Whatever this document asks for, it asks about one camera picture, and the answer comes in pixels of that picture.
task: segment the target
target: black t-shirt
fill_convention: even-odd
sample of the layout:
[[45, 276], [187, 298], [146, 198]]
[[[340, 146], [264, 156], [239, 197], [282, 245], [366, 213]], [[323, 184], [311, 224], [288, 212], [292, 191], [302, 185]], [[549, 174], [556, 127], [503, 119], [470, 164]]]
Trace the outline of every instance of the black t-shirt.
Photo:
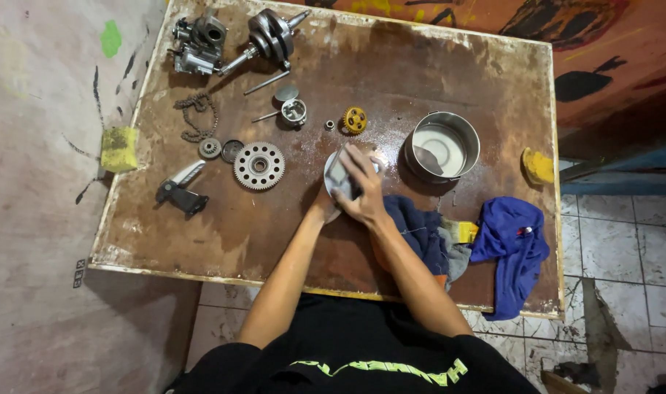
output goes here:
[[265, 349], [205, 354], [175, 394], [538, 393], [493, 347], [427, 331], [402, 304], [302, 294], [289, 331]]

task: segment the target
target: orange painted surface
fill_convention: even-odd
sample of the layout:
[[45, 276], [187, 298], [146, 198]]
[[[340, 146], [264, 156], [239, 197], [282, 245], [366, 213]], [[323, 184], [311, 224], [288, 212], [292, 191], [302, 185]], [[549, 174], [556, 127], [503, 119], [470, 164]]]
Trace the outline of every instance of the orange painted surface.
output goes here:
[[290, 0], [552, 42], [564, 137], [666, 88], [666, 0]]

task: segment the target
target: green paint spot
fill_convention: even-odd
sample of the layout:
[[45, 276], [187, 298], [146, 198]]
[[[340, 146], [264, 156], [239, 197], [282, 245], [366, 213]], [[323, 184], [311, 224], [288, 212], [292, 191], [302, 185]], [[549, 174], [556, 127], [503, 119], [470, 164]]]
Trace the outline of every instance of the green paint spot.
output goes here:
[[100, 34], [100, 42], [102, 43], [102, 52], [108, 58], [116, 55], [119, 51], [121, 33], [117, 29], [117, 22], [114, 22], [113, 19], [105, 22], [105, 31]]

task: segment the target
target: timing chain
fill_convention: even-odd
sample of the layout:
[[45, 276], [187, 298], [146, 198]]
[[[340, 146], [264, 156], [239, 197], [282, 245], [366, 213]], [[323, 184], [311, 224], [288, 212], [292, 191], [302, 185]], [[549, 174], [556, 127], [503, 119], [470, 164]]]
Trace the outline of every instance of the timing chain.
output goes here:
[[[195, 125], [192, 121], [189, 120], [187, 109], [192, 106], [194, 106], [194, 109], [199, 113], [205, 112], [207, 107], [211, 108], [214, 114], [214, 124], [211, 126], [211, 129], [200, 129], [199, 127], [197, 127], [197, 125]], [[189, 130], [183, 131], [182, 139], [188, 142], [200, 142], [205, 138], [211, 138], [212, 136], [214, 136], [214, 131], [216, 130], [216, 124], [219, 121], [219, 116], [218, 113], [216, 112], [216, 106], [214, 105], [214, 102], [211, 100], [211, 96], [209, 95], [209, 93], [198, 93], [189, 96], [186, 100], [178, 100], [175, 102], [175, 108], [182, 110], [182, 117], [185, 119], [185, 122], [188, 125], [190, 125], [194, 129], [194, 131], [196, 131], [196, 132], [191, 132]]]

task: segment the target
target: person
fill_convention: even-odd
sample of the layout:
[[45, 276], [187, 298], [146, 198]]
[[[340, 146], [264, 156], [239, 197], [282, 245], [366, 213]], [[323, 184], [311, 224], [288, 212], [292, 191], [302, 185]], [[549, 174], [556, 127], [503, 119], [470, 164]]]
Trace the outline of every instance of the person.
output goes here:
[[405, 305], [302, 294], [321, 228], [339, 213], [322, 187], [235, 343], [206, 353], [174, 393], [537, 393], [474, 336], [401, 236], [382, 202], [381, 161], [346, 149], [363, 194], [333, 195], [376, 238]]

